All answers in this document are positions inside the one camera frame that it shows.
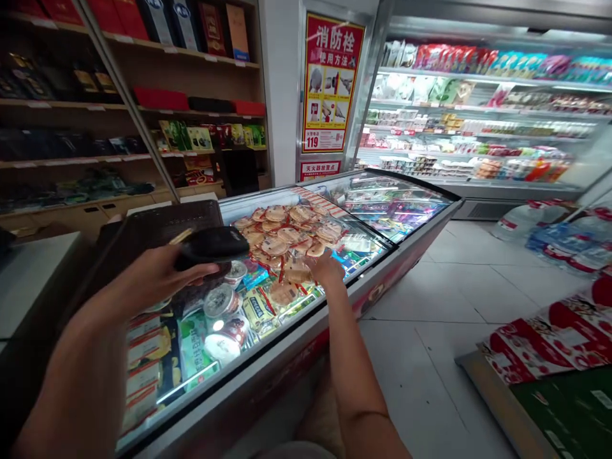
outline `shelf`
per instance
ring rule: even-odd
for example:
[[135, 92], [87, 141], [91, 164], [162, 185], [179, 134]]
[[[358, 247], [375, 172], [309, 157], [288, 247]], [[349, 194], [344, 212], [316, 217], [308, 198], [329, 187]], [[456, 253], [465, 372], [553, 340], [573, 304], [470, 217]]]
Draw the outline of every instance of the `shelf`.
[[210, 118], [240, 118], [240, 119], [262, 119], [264, 116], [257, 115], [239, 115], [237, 113], [217, 113], [217, 112], [199, 112], [197, 110], [162, 110], [159, 108], [146, 108], [142, 105], [138, 106], [141, 112], [157, 112], [163, 115], [193, 115], [205, 116]]
[[598, 113], [576, 113], [576, 112], [551, 112], [547, 110], [527, 110], [526, 108], [501, 108], [501, 107], [486, 107], [476, 105], [455, 105], [455, 104], [431, 104], [429, 102], [413, 103], [406, 101], [372, 99], [370, 105], [386, 105], [397, 107], [410, 108], [436, 108], [439, 110], [457, 110], [460, 112], [481, 112], [481, 113], [506, 113], [509, 115], [525, 115], [533, 117], [548, 117], [548, 118], [580, 118], [589, 120], [611, 120], [612, 115], [601, 115]]
[[90, 112], [105, 112], [107, 110], [127, 110], [123, 104], [97, 104], [90, 102], [36, 101], [24, 99], [0, 99], [0, 105], [26, 106], [28, 108], [75, 108]]
[[0, 13], [0, 15], [10, 19], [29, 22], [34, 26], [43, 27], [45, 29], [63, 30], [87, 35], [87, 29], [82, 25], [69, 24], [67, 22], [59, 22], [54, 21], [52, 19], [43, 19], [36, 16], [30, 16], [24, 13], [17, 13], [13, 11], [4, 11]]
[[51, 166], [73, 166], [75, 164], [97, 164], [97, 163], [128, 163], [142, 159], [151, 159], [148, 154], [116, 155], [116, 156], [91, 156], [58, 159], [36, 159], [32, 161], [0, 161], [0, 169], [30, 169], [36, 167]]
[[117, 35], [109, 32], [103, 32], [104, 36], [109, 40], [112, 40], [116, 43], [121, 43], [123, 45], [134, 45], [137, 47], [145, 47], [153, 50], [163, 51], [166, 54], [178, 54], [178, 55], [186, 55], [190, 57], [196, 57], [199, 59], [204, 59], [207, 62], [211, 63], [222, 63], [222, 64], [230, 64], [236, 67], [243, 68], [254, 68], [258, 69], [259, 64], [254, 64], [253, 62], [244, 62], [237, 61], [236, 59], [230, 59], [229, 57], [217, 56], [213, 54], [203, 53], [194, 50], [188, 50], [184, 48], [174, 47], [170, 45], [162, 45], [161, 43], [157, 43], [155, 41], [147, 41], [147, 40], [139, 40], [138, 38], [132, 38], [126, 35]]
[[460, 80], [468, 80], [479, 83], [514, 83], [517, 86], [540, 86], [552, 87], [556, 89], [567, 89], [569, 91], [587, 91], [587, 92], [612, 92], [612, 87], [605, 85], [569, 82], [565, 80], [527, 80], [525, 78], [514, 78], [511, 76], [493, 76], [493, 75], [472, 75], [468, 73], [448, 73], [435, 70], [409, 69], [403, 67], [380, 67], [378, 73], [402, 73], [413, 77], [448, 77], [458, 78]]
[[[402, 129], [397, 128], [395, 126], [379, 126], [378, 124], [364, 124], [363, 127], [368, 128], [369, 130], [374, 131], [383, 131], [388, 132], [390, 135], [396, 136], [414, 136], [416, 134], [423, 135], [439, 135], [439, 136], [466, 136], [466, 137], [492, 137], [492, 138], [505, 138], [505, 139], [523, 139], [523, 140], [540, 140], [544, 142], [565, 142], [565, 143], [579, 143], [586, 142], [588, 138], [575, 138], [575, 137], [556, 137], [556, 136], [523, 136], [523, 135], [515, 135], [515, 134], [493, 134], [493, 133], [468, 133], [466, 131], [442, 131], [441, 129], [436, 129], [432, 132], [425, 131], [423, 129]], [[391, 134], [391, 130], [396, 129], [398, 131], [404, 131], [402, 134]]]

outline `water bottle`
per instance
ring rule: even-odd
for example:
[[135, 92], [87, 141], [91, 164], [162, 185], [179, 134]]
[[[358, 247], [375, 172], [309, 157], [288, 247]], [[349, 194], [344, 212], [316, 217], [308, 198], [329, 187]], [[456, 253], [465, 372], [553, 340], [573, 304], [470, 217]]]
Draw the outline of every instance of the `water bottle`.
[[594, 279], [610, 263], [612, 263], [612, 241], [606, 241], [574, 255], [567, 260], [563, 269], [572, 274]]
[[544, 216], [542, 205], [536, 201], [515, 207], [504, 215], [491, 234], [501, 240], [517, 240], [527, 236]]
[[593, 239], [600, 242], [612, 240], [612, 212], [605, 207], [597, 207], [589, 215], [573, 221], [570, 231], [591, 233]]

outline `fire hydrant sign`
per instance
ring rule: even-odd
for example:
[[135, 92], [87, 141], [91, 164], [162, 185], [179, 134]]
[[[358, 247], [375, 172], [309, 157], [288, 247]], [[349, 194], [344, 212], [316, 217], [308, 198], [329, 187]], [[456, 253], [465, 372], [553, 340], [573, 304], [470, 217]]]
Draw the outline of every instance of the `fire hydrant sign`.
[[300, 182], [314, 180], [327, 175], [340, 173], [340, 161], [318, 161], [316, 163], [301, 163]]
[[344, 150], [364, 31], [350, 22], [307, 14], [303, 153]]

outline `red packaging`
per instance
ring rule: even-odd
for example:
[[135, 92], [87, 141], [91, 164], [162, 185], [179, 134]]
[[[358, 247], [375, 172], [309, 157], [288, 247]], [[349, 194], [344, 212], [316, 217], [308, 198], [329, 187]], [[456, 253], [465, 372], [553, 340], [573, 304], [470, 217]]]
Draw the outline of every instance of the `red packaging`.
[[562, 302], [541, 309], [528, 322], [533, 330], [559, 349], [579, 370], [612, 363], [612, 342], [609, 338]]
[[48, 19], [47, 14], [43, 11], [36, 0], [12, 0], [9, 8], [13, 11], [29, 14], [42, 19]]
[[89, 0], [89, 6], [98, 20], [100, 29], [120, 35], [126, 34], [113, 0]]
[[71, 0], [41, 0], [51, 19], [69, 24], [83, 25]]
[[496, 330], [537, 379], [574, 369], [574, 365], [528, 323], [517, 319]]
[[231, 101], [234, 105], [234, 110], [239, 115], [250, 115], [250, 116], [265, 116], [266, 105], [258, 102], [248, 101]]
[[525, 364], [497, 333], [491, 334], [489, 339], [476, 346], [485, 360], [507, 385], [536, 380]]
[[114, 0], [121, 25], [128, 36], [149, 41], [142, 16], [135, 0]]
[[156, 110], [189, 110], [189, 103], [184, 92], [166, 91], [134, 86], [138, 103], [146, 108]]

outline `supermarket shelf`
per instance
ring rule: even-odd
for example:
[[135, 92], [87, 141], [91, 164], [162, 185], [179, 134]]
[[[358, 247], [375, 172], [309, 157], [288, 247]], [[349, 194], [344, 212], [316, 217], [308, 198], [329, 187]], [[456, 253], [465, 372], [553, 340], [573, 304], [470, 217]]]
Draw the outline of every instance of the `supermarket shelf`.
[[455, 361], [464, 369], [520, 458], [558, 458], [542, 431], [478, 351]]
[[125, 44], [125, 45], [135, 45], [137, 47], [145, 47], [149, 49], [163, 51], [166, 54], [180, 54], [186, 55], [190, 57], [197, 57], [199, 59], [204, 59], [205, 61], [212, 63], [222, 63], [222, 64], [230, 64], [236, 67], [244, 67], [244, 68], [254, 68], [258, 69], [259, 64], [254, 64], [253, 62], [244, 62], [237, 61], [236, 59], [230, 59], [229, 57], [217, 56], [213, 54], [203, 53], [194, 50], [188, 50], [184, 48], [178, 48], [169, 45], [162, 45], [161, 43], [157, 43], [155, 41], [147, 41], [147, 40], [139, 40], [138, 38], [132, 38], [125, 35], [117, 35], [109, 32], [103, 32], [104, 36], [109, 40], [112, 40], [117, 43]]
[[96, 163], [121, 163], [122, 161], [131, 162], [142, 159], [151, 159], [148, 154], [116, 155], [116, 156], [91, 156], [60, 159], [37, 159], [34, 161], [0, 161], [0, 169], [29, 169], [36, 167], [51, 166], [73, 166], [75, 164], [96, 164]]
[[[394, 126], [379, 126], [377, 124], [364, 124], [363, 127], [368, 128], [371, 131], [387, 132], [390, 135], [392, 129], [401, 130], [399, 127]], [[402, 134], [395, 134], [398, 136], [414, 136], [416, 134], [423, 135], [439, 135], [439, 136], [466, 136], [466, 137], [492, 137], [492, 138], [505, 138], [505, 139], [522, 139], [522, 140], [541, 140], [544, 142], [565, 142], [565, 143], [579, 143], [587, 142], [588, 138], [575, 138], [575, 137], [556, 137], [556, 136], [523, 136], [515, 134], [493, 134], [493, 133], [468, 133], [466, 131], [442, 131], [437, 129], [432, 132], [425, 132], [424, 130], [405, 129]]]
[[10, 19], [29, 22], [34, 26], [44, 27], [45, 29], [63, 30], [87, 35], [87, 29], [82, 25], [69, 24], [67, 22], [59, 22], [51, 19], [42, 19], [36, 16], [30, 16], [24, 13], [16, 13], [13, 11], [4, 11], [0, 13], [0, 15], [2, 17]]
[[0, 106], [26, 106], [29, 108], [74, 108], [90, 112], [105, 112], [107, 110], [127, 110], [123, 104], [96, 104], [89, 102], [36, 101], [28, 99], [0, 99]]
[[612, 115], [601, 115], [598, 113], [576, 113], [576, 112], [551, 112], [548, 110], [527, 110], [525, 108], [499, 108], [499, 107], [487, 107], [487, 106], [476, 106], [476, 105], [456, 105], [456, 104], [439, 104], [421, 102], [412, 103], [406, 101], [396, 100], [384, 100], [384, 99], [372, 99], [370, 106], [372, 105], [384, 105], [384, 106], [397, 106], [407, 108], [436, 108], [440, 110], [457, 110], [461, 112], [481, 112], [481, 113], [506, 113], [509, 115], [525, 115], [533, 117], [545, 117], [545, 118], [580, 118], [589, 120], [610, 120]]
[[468, 73], [448, 73], [435, 70], [409, 69], [403, 67], [380, 67], [378, 73], [403, 73], [414, 77], [448, 77], [459, 78], [461, 80], [469, 80], [480, 83], [514, 83], [517, 86], [540, 86], [540, 87], [558, 87], [559, 89], [567, 89], [573, 91], [590, 91], [590, 92], [612, 92], [612, 87], [605, 85], [568, 82], [565, 80], [527, 80], [525, 78], [514, 78], [511, 76], [493, 76], [493, 75], [472, 75]]
[[157, 112], [164, 115], [194, 115], [205, 116], [211, 118], [240, 118], [240, 119], [260, 119], [263, 116], [258, 115], [239, 115], [238, 113], [218, 113], [218, 112], [199, 112], [197, 110], [160, 110], [158, 108], [146, 108], [142, 105], [138, 106], [141, 112]]

